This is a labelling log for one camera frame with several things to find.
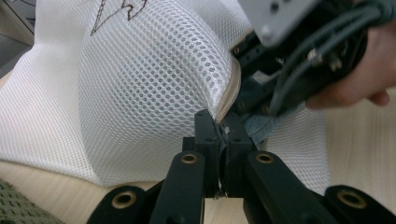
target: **metal screw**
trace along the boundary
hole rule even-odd
[[[111,201],[113,207],[122,209],[131,206],[136,202],[136,194],[130,190],[121,192]]]
[[[266,153],[260,153],[256,156],[256,160],[264,164],[269,164],[274,161],[274,158]]]
[[[238,47],[234,48],[233,49],[233,54],[238,54],[238,53],[239,53],[239,48]]]
[[[183,163],[192,164],[198,161],[198,158],[194,154],[187,154],[181,158]]]
[[[312,62],[313,67],[318,67],[323,64],[323,58],[320,54],[317,53],[317,49],[311,49],[306,56],[308,61]]]
[[[337,71],[338,69],[341,69],[343,67],[343,63],[340,60],[336,60],[332,63],[330,63],[330,68],[332,71]]]
[[[354,208],[363,209],[367,206],[367,202],[355,191],[341,189],[337,192],[337,198],[344,204]]]

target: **human hand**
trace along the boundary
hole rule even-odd
[[[311,109],[348,106],[367,98],[375,105],[387,105],[386,88],[396,86],[396,21],[371,28],[366,51],[346,77],[306,101]]]

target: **finger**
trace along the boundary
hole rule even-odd
[[[306,106],[311,109],[324,109],[353,105],[374,92],[376,92],[375,89],[372,90],[370,85],[364,84],[362,74],[357,76],[356,73],[351,73],[308,99]]]
[[[379,91],[367,97],[375,105],[387,105],[389,103],[389,95],[386,91]]]

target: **wooden table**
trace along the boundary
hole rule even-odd
[[[334,185],[361,189],[396,214],[396,89],[390,94],[384,108],[361,102],[326,111],[327,149]],[[85,223],[112,189],[8,161],[0,161],[0,178],[65,223]],[[206,200],[205,223],[247,223],[242,200]]]

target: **green fabric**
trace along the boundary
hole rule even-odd
[[[62,223],[0,179],[0,224]]]

